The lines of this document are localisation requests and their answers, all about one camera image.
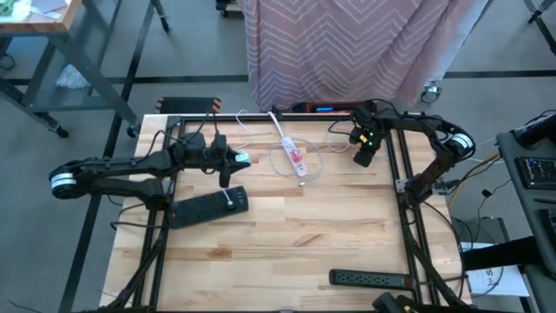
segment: white plastic bag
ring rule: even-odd
[[[0,0],[0,23],[21,22],[31,11],[31,0]]]

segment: power strip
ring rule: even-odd
[[[281,139],[281,145],[284,147],[284,151],[286,151],[286,155],[288,156],[289,162],[292,163],[294,167],[295,173],[299,177],[306,176],[309,173],[309,169],[303,162],[303,155],[301,152],[295,147],[294,141],[290,137],[284,137]]]
[[[176,230],[246,212],[248,209],[247,192],[239,186],[226,190],[226,194],[217,191],[172,203],[167,218],[170,228]]]
[[[363,288],[413,290],[415,281],[409,275],[376,273],[360,270],[330,270],[330,284]]]

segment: white cable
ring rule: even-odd
[[[241,115],[242,113],[248,113],[248,111],[245,110],[245,109],[241,109],[241,110],[240,110],[239,112],[237,112],[237,114],[235,115],[235,120],[243,127],[243,129],[245,129],[245,131],[247,131],[247,132],[249,133],[249,142],[248,142],[248,143],[245,143],[245,144],[243,144],[243,145],[241,145],[241,146],[239,146],[239,147],[237,147],[237,148],[235,148],[234,150],[243,149],[243,148],[249,146],[249,145],[251,144],[252,139],[253,139],[253,133],[249,130],[249,128],[248,128],[247,126],[245,126],[245,125],[242,123],[242,121],[240,121],[240,115]]]
[[[466,161],[473,161],[473,162],[478,162],[478,163],[483,163],[484,162],[483,160],[480,160],[480,159],[477,159],[477,158],[474,158],[474,157],[470,157],[470,158],[466,159]],[[494,164],[503,164],[503,163],[504,163],[504,161],[494,162]]]
[[[304,180],[303,182],[300,183],[300,186],[304,186],[307,183],[310,183],[312,181],[314,181],[316,178],[318,178],[322,172],[324,171],[324,157],[322,157],[322,152],[319,150],[319,148],[316,146],[316,144],[311,143],[308,140],[302,139],[302,138],[298,138],[298,137],[291,137],[292,140],[298,140],[298,141],[302,141],[304,143],[308,143],[310,145],[313,146],[313,148],[316,150],[316,152],[319,154],[319,161],[321,163],[321,167],[319,168],[319,170],[316,172],[316,174],[314,174],[313,176],[311,176],[309,179]],[[273,144],[273,147],[283,147],[283,144],[281,143],[277,143],[277,144]],[[268,160],[270,161],[270,166],[272,166],[272,169],[276,172],[276,174],[281,175],[281,176],[292,176],[293,174],[295,174],[295,172],[291,172],[291,173],[285,173],[282,171],[279,171],[274,164],[274,161],[272,160],[272,153],[271,153],[272,149],[268,149]]]
[[[280,123],[278,123],[278,120],[276,119],[275,114],[272,113],[271,111],[269,111],[268,114],[270,115],[270,118],[272,118],[272,120],[275,122],[276,128],[278,129],[278,132],[280,133],[280,137],[284,138],[286,135],[284,135],[284,132],[281,130]]]
[[[345,150],[347,150],[347,149],[349,148],[349,146],[351,146],[351,143],[349,142],[349,138],[348,138],[348,140],[347,140],[347,146],[345,146],[344,148],[341,148],[340,150],[337,150],[337,149],[335,149],[335,148],[332,148],[332,146],[330,146],[330,142],[328,141],[328,136],[330,136],[330,132],[327,130],[327,134],[326,134],[327,147],[328,147],[329,149],[331,149],[333,152],[342,153],[342,152],[344,152]]]
[[[224,193],[224,196],[226,196],[226,199],[228,199],[228,205],[233,205],[234,202],[229,198],[228,192],[226,192],[225,188],[222,188],[222,192]]]
[[[478,145],[477,147],[480,147],[481,145],[490,143],[490,142],[492,142],[492,140],[494,140],[494,139],[496,139],[496,137],[492,137],[492,138],[490,138],[490,139],[488,139],[488,140],[486,140],[486,141],[484,141],[484,142],[482,142],[482,143],[479,143],[479,145]]]

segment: white power strip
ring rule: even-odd
[[[283,137],[281,139],[281,146],[284,147],[286,155],[288,155],[289,162],[294,166],[295,173],[299,177],[306,176],[309,173],[309,169],[303,162],[303,155],[295,147],[294,141],[290,137]]]

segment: wooden desk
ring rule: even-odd
[[[5,33],[44,33],[67,32],[76,17],[76,12],[82,0],[66,0],[68,6],[56,10],[61,16],[58,19],[31,13],[24,21],[15,23],[0,23],[0,34]]]
[[[152,136],[165,128],[166,120],[166,116],[144,118],[138,156],[146,153]],[[245,186],[249,212],[170,231],[158,310],[371,310],[372,301],[384,290],[331,286],[328,271],[407,272],[386,148],[370,167],[362,168],[352,161],[357,147],[340,154],[327,148],[329,125],[282,124],[289,136],[316,143],[324,156],[322,175],[300,188],[297,179],[279,176],[270,166],[268,150],[272,149],[276,167],[290,170],[281,147],[272,147],[280,139],[272,123],[247,123],[252,137],[238,123],[218,123],[231,147],[251,142],[245,150],[252,165],[235,173],[230,184]],[[187,130],[196,127],[191,123]],[[207,122],[203,133],[209,142],[214,131]],[[337,148],[346,140],[330,137]],[[407,133],[407,141],[414,170],[420,172],[434,155],[423,135]],[[311,172],[318,170],[314,149],[306,144],[298,148],[305,153]],[[216,190],[217,176],[185,170],[178,177],[175,199]],[[433,196],[429,202],[447,215],[444,197]],[[126,199],[124,207],[136,203],[136,199]],[[146,210],[137,209],[124,213],[122,220],[146,223],[147,215]],[[451,230],[433,211],[424,208],[423,216],[434,266],[443,277],[459,276],[460,256]],[[117,295],[137,269],[143,236],[144,229],[119,227],[102,304],[114,300],[110,295]],[[469,301],[467,288],[464,300]]]

